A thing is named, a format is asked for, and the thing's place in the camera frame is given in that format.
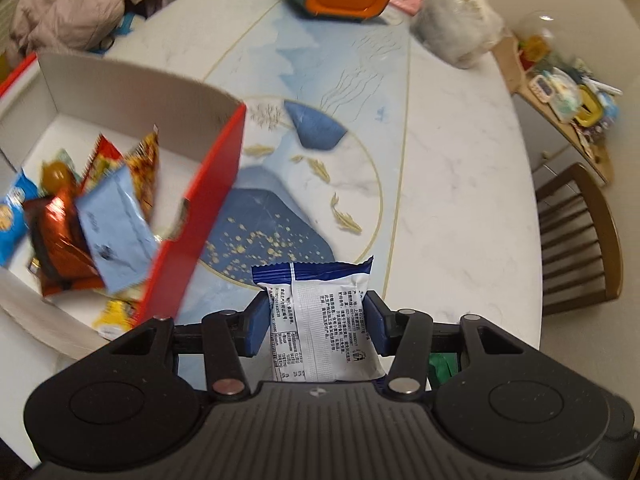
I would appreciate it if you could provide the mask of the light blue snack packet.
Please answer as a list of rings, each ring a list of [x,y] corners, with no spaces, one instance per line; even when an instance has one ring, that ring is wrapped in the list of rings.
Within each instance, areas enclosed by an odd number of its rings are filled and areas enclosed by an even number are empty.
[[[128,168],[108,174],[76,200],[76,208],[106,290],[114,294],[144,282],[158,243],[134,196]]]

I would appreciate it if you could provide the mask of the yellow tissue box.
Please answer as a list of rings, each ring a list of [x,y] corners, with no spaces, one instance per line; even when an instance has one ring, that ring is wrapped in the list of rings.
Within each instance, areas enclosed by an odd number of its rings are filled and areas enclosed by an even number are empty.
[[[574,122],[583,129],[597,125],[604,116],[604,108],[598,99],[585,84],[578,86],[580,105],[574,117]]]

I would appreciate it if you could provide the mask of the pink padded jacket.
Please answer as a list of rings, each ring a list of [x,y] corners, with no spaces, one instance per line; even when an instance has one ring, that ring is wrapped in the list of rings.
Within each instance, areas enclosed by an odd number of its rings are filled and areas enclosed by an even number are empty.
[[[18,0],[6,45],[12,67],[41,49],[87,51],[116,28],[126,4],[144,0]]]

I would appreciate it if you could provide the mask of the green snack bar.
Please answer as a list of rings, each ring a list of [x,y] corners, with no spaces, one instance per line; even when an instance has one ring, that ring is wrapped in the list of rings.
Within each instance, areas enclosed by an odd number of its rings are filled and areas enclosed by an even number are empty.
[[[459,373],[459,360],[455,353],[432,353],[428,360],[428,382],[437,389]]]

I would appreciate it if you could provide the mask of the packaged braised egg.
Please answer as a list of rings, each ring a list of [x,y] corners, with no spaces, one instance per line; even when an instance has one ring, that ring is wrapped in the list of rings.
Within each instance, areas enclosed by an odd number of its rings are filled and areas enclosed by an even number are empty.
[[[51,160],[41,164],[39,187],[42,196],[54,195],[61,190],[79,196],[80,184],[80,175],[65,148],[60,148]]]

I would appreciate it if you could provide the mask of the red white cardboard box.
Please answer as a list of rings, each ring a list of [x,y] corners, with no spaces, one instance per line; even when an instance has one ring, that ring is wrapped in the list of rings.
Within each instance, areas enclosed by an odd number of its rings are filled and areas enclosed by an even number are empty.
[[[214,283],[198,266],[240,166],[245,104],[208,84],[88,54],[44,52],[1,98],[1,182],[39,181],[59,151],[77,165],[99,138],[136,158],[36,207],[1,272],[1,307],[78,360],[104,345],[111,292],[142,289],[136,318],[183,318]]]

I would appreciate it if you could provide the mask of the blue cookie snack packet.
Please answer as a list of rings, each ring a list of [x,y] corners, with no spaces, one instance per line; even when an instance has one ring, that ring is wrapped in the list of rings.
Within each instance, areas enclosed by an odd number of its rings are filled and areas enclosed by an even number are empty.
[[[20,170],[9,191],[1,199],[0,261],[2,266],[10,263],[17,246],[26,235],[24,203],[35,200],[38,196],[38,186],[26,176],[23,170]]]

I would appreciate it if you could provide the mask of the dark red foil snack bag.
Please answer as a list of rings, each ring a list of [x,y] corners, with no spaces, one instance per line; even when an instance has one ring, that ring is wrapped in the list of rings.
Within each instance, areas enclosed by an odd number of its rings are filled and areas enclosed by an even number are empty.
[[[66,185],[23,205],[43,297],[104,287],[81,229],[76,195],[76,188]]]

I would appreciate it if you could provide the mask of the wooden side cabinet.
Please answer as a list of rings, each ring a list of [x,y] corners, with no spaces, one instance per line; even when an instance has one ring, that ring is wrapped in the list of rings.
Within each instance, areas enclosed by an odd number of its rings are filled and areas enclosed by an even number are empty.
[[[614,172],[606,148],[590,143],[585,130],[574,122],[580,105],[578,84],[557,67],[540,73],[524,68],[513,36],[503,37],[492,54],[514,99],[535,182],[544,183],[574,162],[582,162],[600,185],[611,184]],[[529,79],[539,74],[555,91],[549,104],[539,102],[527,87]]]

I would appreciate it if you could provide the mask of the red yellow chips bag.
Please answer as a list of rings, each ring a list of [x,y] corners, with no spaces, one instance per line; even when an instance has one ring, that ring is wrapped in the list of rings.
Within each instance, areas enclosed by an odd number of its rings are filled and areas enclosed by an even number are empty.
[[[154,206],[156,176],[160,166],[160,135],[154,128],[132,150],[122,154],[118,148],[100,133],[80,181],[80,194],[92,191],[108,174],[127,167],[134,196],[143,217],[150,221]]]

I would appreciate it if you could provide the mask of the brown wooden chair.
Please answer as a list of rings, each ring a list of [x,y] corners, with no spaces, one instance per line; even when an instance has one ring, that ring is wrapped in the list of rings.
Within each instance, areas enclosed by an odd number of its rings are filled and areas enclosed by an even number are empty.
[[[542,257],[542,314],[620,298],[622,245],[603,191],[582,164],[536,191]]]

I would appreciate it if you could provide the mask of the clear plastic bag of food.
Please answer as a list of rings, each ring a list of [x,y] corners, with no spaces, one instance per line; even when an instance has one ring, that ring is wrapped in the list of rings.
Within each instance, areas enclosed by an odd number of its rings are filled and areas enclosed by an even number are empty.
[[[442,61],[468,70],[503,40],[506,25],[488,0],[421,0],[411,31]]]

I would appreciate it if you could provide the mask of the white blue snack packet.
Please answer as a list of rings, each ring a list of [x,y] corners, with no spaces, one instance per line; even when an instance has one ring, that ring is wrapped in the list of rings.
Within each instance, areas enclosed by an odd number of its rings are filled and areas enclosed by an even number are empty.
[[[372,263],[254,266],[253,282],[269,299],[274,380],[362,382],[383,376],[363,309]]]

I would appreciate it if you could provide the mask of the small pink timer clock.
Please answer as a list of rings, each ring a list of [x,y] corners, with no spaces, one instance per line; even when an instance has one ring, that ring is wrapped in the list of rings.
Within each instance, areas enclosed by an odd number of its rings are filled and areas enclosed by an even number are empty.
[[[527,87],[542,104],[549,104],[555,95],[552,85],[544,75],[536,75],[529,79]]]

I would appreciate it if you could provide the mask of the yellow triangular snack packet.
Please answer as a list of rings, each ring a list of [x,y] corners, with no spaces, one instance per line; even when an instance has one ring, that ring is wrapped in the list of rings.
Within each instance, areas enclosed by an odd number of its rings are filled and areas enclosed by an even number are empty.
[[[137,304],[133,301],[110,299],[92,327],[107,340],[114,340],[134,327]]]

